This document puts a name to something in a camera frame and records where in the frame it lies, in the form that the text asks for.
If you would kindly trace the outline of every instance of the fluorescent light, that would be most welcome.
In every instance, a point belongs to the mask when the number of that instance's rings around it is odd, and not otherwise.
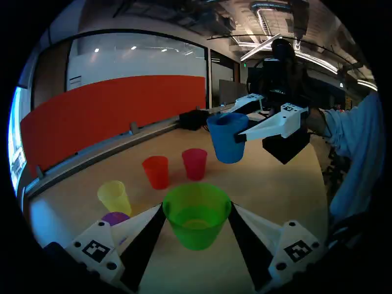
[[[311,61],[317,65],[320,65],[321,67],[324,67],[326,70],[329,70],[330,72],[333,72],[334,74],[338,74],[338,69],[336,67],[334,67],[332,64],[330,64],[322,59],[316,58],[314,56],[311,56],[311,55],[308,55],[305,53],[301,53],[299,51],[296,51],[295,55],[298,57],[301,57],[303,59],[306,59],[308,61]]]
[[[257,47],[257,46],[259,46],[260,44],[257,44],[257,43],[251,43],[251,42],[239,42],[238,43],[238,46],[242,46],[242,47]]]
[[[293,46],[295,51],[299,51],[301,48],[301,40],[294,40],[294,46]]]
[[[277,35],[273,36],[272,38],[264,41],[263,43],[258,45],[256,48],[253,48],[251,51],[249,51],[247,54],[245,54],[243,57],[241,57],[240,60],[244,61],[245,59],[251,57],[252,55],[254,55],[257,52],[261,51],[266,46],[270,45],[274,40],[279,39],[280,36],[281,36],[281,34],[277,34]]]
[[[234,40],[234,42],[236,42],[237,43],[237,45],[238,45],[238,43],[239,43],[239,41],[235,38],[235,37],[232,37],[232,39]]]
[[[377,86],[375,84],[372,84],[372,83],[368,82],[368,81],[357,80],[357,83],[359,85],[366,86],[366,87],[369,87],[369,88],[371,88],[371,89],[373,89],[375,91],[378,91]]]
[[[238,44],[239,46],[242,46],[242,47],[253,47],[254,48],[254,49],[252,49],[251,51],[249,51],[247,53],[248,56],[246,56],[247,54],[245,54],[241,58],[241,61],[247,59],[248,57],[252,56],[254,53],[256,53],[256,52],[258,52],[260,50],[272,50],[271,46],[268,43],[267,43],[267,45],[265,45],[265,43],[268,42],[268,41],[271,42],[270,40],[274,40],[275,37],[276,36],[273,36],[272,38],[266,40],[262,44],[256,44],[256,43],[251,43],[251,42],[239,42],[239,44]],[[308,55],[308,54],[301,53],[300,51],[295,51],[295,55],[298,56],[298,57],[301,57],[303,59],[306,59],[308,61],[311,61],[311,62],[313,62],[313,63],[315,63],[315,64],[317,64],[317,65],[319,65],[321,67],[324,67],[325,69],[333,72],[334,74],[338,74],[338,69],[336,67],[334,67],[332,64],[330,64],[330,63],[328,63],[328,62],[326,62],[326,61],[324,61],[322,59],[319,59],[317,57],[314,57],[314,56],[311,56],[311,55]]]
[[[260,25],[261,29],[263,30],[264,34],[269,36],[269,35],[271,35],[270,29],[268,28],[268,24],[264,23],[264,20],[261,17],[260,11],[261,11],[261,9],[257,10],[257,17],[259,19],[259,25]]]

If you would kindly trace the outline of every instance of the glass wall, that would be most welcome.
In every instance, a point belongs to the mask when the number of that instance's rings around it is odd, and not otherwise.
[[[114,78],[159,74],[207,78],[204,48],[137,33],[79,38],[70,51],[67,90]]]
[[[12,101],[8,126],[8,159],[12,185],[15,190],[26,161],[20,132],[20,102],[23,95],[27,95],[27,89],[17,87]]]

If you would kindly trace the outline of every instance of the table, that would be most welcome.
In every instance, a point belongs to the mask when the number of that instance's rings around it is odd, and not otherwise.
[[[320,166],[309,144],[286,165],[266,152],[261,140],[247,142],[236,164],[219,162],[204,129],[176,129],[90,166],[34,198],[31,226],[40,245],[56,241],[68,245],[74,237],[107,213],[97,198],[107,180],[125,184],[137,215],[162,202],[168,189],[190,182],[181,152],[208,152],[202,182],[227,192],[233,202],[274,223],[297,220],[321,241],[327,233],[327,200]],[[151,155],[169,159],[168,189],[151,188],[141,163]],[[140,284],[140,293],[251,293],[252,282],[228,222],[214,244],[204,251],[182,247],[165,222]]]

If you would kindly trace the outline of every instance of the tabletop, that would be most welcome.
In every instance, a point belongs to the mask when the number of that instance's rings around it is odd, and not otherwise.
[[[210,134],[204,129],[170,131],[81,170],[42,192],[30,204],[35,238],[41,246],[52,241],[67,246],[107,213],[97,198],[97,190],[108,180],[125,184],[131,216],[161,203],[169,189],[190,182],[181,157],[189,148],[208,152],[206,175],[201,182],[216,185],[234,203],[269,221],[282,225],[297,220],[320,241],[325,240],[327,199],[320,165],[310,144],[283,165],[262,148],[261,140],[249,141],[242,160],[228,165],[216,159]],[[170,185],[165,190],[152,189],[144,174],[142,162],[152,155],[169,159]],[[181,293],[252,292],[250,276],[228,222],[211,247],[203,251],[182,247],[165,222],[140,291],[177,293],[180,288]]]

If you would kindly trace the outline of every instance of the pipe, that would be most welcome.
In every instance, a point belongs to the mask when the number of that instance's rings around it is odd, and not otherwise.
[[[250,5],[250,10],[255,14],[255,16],[259,20],[259,25],[263,30],[263,32],[266,35],[271,36],[272,35],[271,30],[268,27],[267,21],[263,15],[263,10],[275,10],[275,11],[290,13],[291,7],[288,4],[275,3],[269,1],[257,1],[257,2],[253,2]]]

